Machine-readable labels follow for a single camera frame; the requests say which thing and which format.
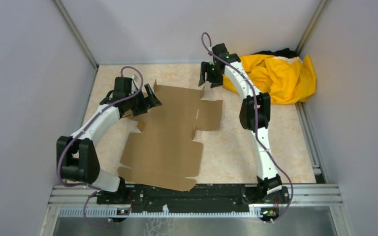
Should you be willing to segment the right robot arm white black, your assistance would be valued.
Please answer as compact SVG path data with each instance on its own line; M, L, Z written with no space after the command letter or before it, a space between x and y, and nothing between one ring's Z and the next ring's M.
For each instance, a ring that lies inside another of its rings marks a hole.
M203 61L198 85L209 82L212 88L222 86L224 76L230 79L243 99L239 120L241 126L251 134L255 144L257 195L262 202L269 203L282 190L281 177L269 142L270 95L263 93L253 84L239 61L229 65Z

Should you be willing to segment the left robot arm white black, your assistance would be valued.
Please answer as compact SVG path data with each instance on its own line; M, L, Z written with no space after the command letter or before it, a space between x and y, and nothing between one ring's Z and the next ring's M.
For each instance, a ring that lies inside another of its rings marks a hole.
M123 203L128 197L128 190L122 187L124 179L101 168L96 146L126 112L136 117L161 105L149 84L137 88L132 82L126 82L115 86L79 130L56 141L56 173L60 183L65 187L83 185L105 191L115 203Z

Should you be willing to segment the brown cardboard box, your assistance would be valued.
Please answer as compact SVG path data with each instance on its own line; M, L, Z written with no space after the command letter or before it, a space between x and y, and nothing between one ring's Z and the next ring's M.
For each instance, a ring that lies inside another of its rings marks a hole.
M132 118L138 133L128 135L118 175L128 182L189 191L196 185L203 144L197 131L220 129L222 100L204 100L203 90L154 84L162 103Z

